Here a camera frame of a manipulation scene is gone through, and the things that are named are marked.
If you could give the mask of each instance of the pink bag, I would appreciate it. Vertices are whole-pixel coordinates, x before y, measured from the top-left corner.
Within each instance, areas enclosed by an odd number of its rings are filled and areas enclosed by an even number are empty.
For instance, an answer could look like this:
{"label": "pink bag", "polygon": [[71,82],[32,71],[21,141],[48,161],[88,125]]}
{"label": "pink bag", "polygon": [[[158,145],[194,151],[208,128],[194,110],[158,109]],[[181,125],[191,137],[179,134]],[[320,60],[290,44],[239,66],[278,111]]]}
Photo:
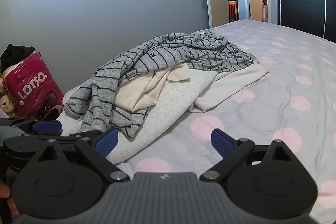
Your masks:
{"label": "pink bag", "polygon": [[53,80],[39,52],[23,60],[4,78],[4,87],[21,116],[41,120],[56,105],[63,93]]}

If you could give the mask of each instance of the light gray cloth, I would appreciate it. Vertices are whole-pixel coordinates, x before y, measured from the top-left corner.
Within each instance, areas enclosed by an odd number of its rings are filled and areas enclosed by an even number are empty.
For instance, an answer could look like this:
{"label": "light gray cloth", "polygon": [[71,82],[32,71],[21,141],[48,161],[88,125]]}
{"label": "light gray cloth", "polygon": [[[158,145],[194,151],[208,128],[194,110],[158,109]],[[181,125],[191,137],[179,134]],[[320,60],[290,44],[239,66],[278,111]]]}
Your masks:
{"label": "light gray cloth", "polygon": [[236,71],[253,64],[247,54],[211,31],[204,34],[173,33],[156,36],[98,68],[93,77],[63,105],[71,117],[85,115],[81,131],[119,128],[132,138],[147,117],[147,108],[134,112],[112,104],[118,85],[149,71],[187,62],[190,69]]}

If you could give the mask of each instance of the plush toy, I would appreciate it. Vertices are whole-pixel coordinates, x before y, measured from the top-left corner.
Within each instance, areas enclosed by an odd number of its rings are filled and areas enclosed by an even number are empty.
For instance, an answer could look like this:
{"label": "plush toy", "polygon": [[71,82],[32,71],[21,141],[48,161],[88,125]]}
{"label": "plush toy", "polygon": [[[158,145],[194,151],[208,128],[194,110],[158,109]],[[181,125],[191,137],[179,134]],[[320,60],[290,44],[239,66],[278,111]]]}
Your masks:
{"label": "plush toy", "polygon": [[0,77],[0,94],[5,92],[5,87],[3,86],[3,79]]}
{"label": "plush toy", "polygon": [[15,105],[9,95],[5,95],[0,99],[0,108],[9,116],[13,117]]}

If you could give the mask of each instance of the blue gripper pad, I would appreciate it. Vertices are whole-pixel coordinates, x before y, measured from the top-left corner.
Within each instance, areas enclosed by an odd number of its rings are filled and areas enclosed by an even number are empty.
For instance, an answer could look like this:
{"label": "blue gripper pad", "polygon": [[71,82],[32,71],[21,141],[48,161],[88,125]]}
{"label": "blue gripper pad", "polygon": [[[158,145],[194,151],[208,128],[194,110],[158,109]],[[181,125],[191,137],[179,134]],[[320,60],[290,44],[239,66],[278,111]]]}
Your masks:
{"label": "blue gripper pad", "polygon": [[118,129],[111,128],[111,132],[96,142],[95,150],[104,158],[116,147],[118,143]]}
{"label": "blue gripper pad", "polygon": [[48,134],[62,130],[60,121],[40,121],[33,125],[33,131],[37,134]]}
{"label": "blue gripper pad", "polygon": [[224,138],[215,129],[211,133],[211,144],[223,158],[235,149],[234,144]]}

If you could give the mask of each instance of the stuffed bear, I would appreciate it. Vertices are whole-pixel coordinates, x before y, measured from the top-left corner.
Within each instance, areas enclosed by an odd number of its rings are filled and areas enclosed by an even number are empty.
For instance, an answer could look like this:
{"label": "stuffed bear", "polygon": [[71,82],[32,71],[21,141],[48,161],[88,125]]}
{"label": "stuffed bear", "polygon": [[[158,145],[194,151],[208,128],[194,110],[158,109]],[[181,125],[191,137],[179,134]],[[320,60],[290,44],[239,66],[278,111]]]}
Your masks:
{"label": "stuffed bear", "polygon": [[0,99],[0,108],[9,116],[13,117],[15,105],[9,95],[5,95]]}

